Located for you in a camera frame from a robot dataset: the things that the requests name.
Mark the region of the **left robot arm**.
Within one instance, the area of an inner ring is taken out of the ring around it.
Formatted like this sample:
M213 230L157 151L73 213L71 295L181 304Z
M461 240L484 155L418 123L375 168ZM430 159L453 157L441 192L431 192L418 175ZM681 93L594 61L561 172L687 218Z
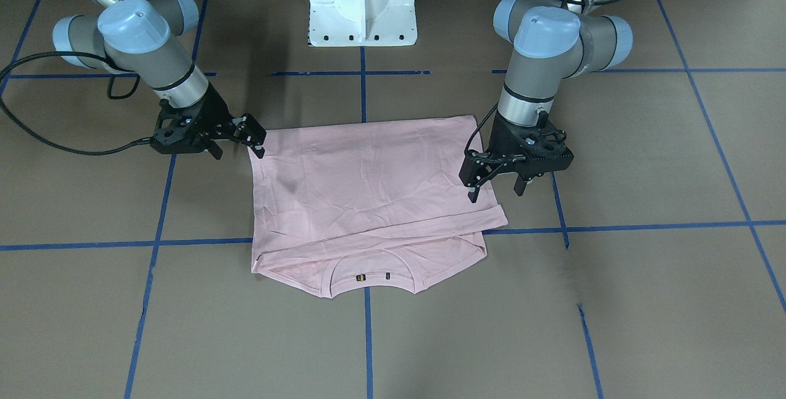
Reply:
M566 133L550 120L562 80L617 66L632 50L631 25L620 17L593 17L620 0L502 0L495 33L513 45L488 148L464 148L459 178L475 203L482 186L501 174L516 175L522 195L534 178L567 169L574 159Z

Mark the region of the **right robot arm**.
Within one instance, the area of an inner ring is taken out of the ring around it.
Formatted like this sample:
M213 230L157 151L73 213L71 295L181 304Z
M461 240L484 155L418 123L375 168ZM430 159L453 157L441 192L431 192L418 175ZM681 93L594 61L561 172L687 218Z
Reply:
M130 143L163 155L208 151L220 159L218 141L245 145L263 158L266 131L250 114L234 117L179 38L199 24L194 0L90 0L99 15L57 22L53 56L75 66L134 74L160 100L154 133Z

